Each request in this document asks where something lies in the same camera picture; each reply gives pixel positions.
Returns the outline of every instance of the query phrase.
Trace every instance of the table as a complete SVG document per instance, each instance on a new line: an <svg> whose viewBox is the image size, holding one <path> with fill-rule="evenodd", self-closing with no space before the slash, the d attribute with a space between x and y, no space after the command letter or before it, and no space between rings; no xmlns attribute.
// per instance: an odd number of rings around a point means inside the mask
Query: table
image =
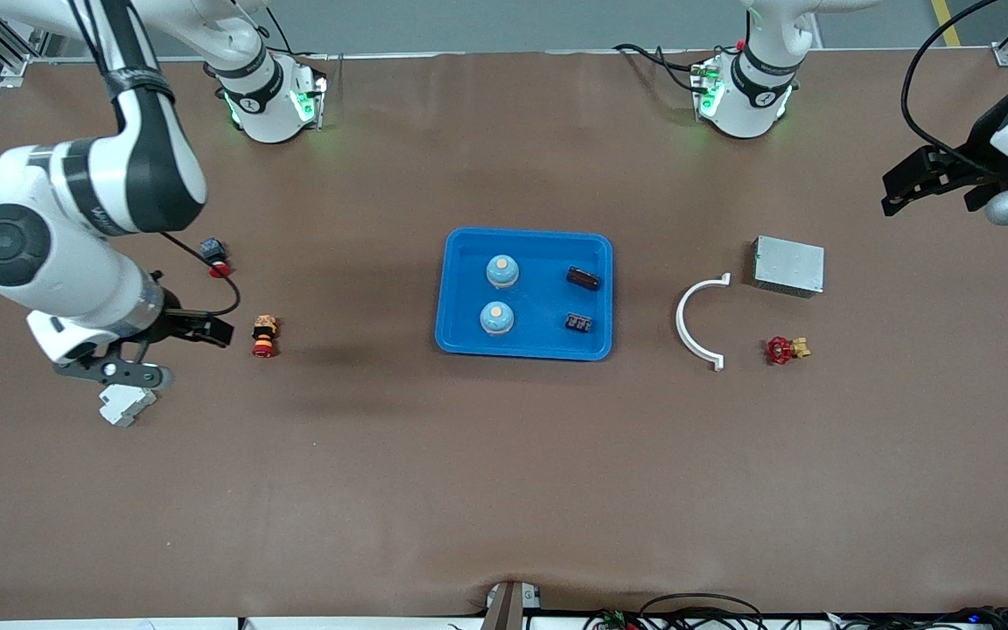
<svg viewBox="0 0 1008 630"><path fill-rule="evenodd" d="M0 298L0 618L461 614L503 579L548 607L1008 605L1008 229L959 196L881 216L880 175L919 146L908 58L812 53L751 141L639 58L347 60L328 127L281 146L167 65L211 191L183 238L231 246L236 343L153 348L176 384L116 429ZM937 50L916 85L958 142L1008 71ZM110 133L103 101L95 70L33 65L1 93L0 151ZM444 241L471 224L608 236L611 356L437 350ZM827 248L826 293L748 286L758 235ZM229 301L159 236L116 246L187 307ZM743 282L687 309L715 374L672 310L724 271ZM261 312L272 360L245 341ZM768 366L774 335L814 355Z"/></svg>

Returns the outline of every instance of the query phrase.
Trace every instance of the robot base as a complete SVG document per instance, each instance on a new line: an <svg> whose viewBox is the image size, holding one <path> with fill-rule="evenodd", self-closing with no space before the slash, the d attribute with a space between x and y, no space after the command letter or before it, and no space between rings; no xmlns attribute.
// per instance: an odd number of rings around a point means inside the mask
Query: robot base
<svg viewBox="0 0 1008 630"><path fill-rule="evenodd" d="M320 129L328 88L325 77L316 77L307 65L298 64L292 56L271 56L282 67L284 78L279 93L268 101L263 112L249 113L225 97L232 110L232 123L252 140L267 144L284 142L302 129Z"/></svg>
<svg viewBox="0 0 1008 630"><path fill-rule="evenodd" d="M779 98L779 104L767 108L753 107L748 96L733 85L733 65L739 56L723 52L695 67L691 85L707 90L695 95L695 112L700 120L708 120L733 138L756 138L764 135L777 119L784 115L792 88Z"/></svg>

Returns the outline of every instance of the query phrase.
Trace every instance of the metal bracket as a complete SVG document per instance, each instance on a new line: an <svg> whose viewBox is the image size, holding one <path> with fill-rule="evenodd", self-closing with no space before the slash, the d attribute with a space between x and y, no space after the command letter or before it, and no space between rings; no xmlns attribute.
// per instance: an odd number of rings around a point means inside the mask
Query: metal bracket
<svg viewBox="0 0 1008 630"><path fill-rule="evenodd" d="M998 61L998 68L1008 68L1008 51L1001 47L1001 43L992 41L991 49L995 53L995 60Z"/></svg>
<svg viewBox="0 0 1008 630"><path fill-rule="evenodd" d="M85 379L100 384L125 384L130 387L157 389L167 387L173 380L172 372L151 363L128 362L120 350L123 344L112 343L107 354L87 355L68 366L52 364L52 371L74 379Z"/></svg>
<svg viewBox="0 0 1008 630"><path fill-rule="evenodd" d="M534 584L527 584L526 582L521 583L520 586L523 587L521 591L523 591L524 609L528 609L529 607L531 609L540 609L540 607L543 607L539 587L536 587ZM497 584L491 591L488 591L488 601L485 603L485 606L493 606L493 599L496 598L496 592L500 591L500 584Z"/></svg>
<svg viewBox="0 0 1008 630"><path fill-rule="evenodd" d="M21 61L21 68L13 70L9 67L3 67L3 72L0 72L0 77L3 81L0 81L0 89L2 88L21 88L21 83L25 79L25 69L29 68L30 56L25 55L24 59Z"/></svg>
<svg viewBox="0 0 1008 630"><path fill-rule="evenodd" d="M520 590L527 584L503 582L493 587L496 596L489 599L488 613L481 630L520 630L523 627L523 597Z"/></svg>

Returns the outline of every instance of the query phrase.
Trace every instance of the blue plastic tray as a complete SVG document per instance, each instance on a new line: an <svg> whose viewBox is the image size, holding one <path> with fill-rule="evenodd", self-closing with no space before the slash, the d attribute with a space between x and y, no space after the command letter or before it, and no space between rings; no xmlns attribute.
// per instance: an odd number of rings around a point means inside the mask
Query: blue plastic tray
<svg viewBox="0 0 1008 630"><path fill-rule="evenodd" d="M485 276L489 260L500 254L520 266L519 281L505 289ZM571 267L600 276L600 289L568 282ZM493 300L515 312L506 335L481 328L481 308ZM565 328L571 312L594 320L589 334ZM446 239L434 339L459 355L599 362L613 350L613 244L605 236L574 232L454 230Z"/></svg>

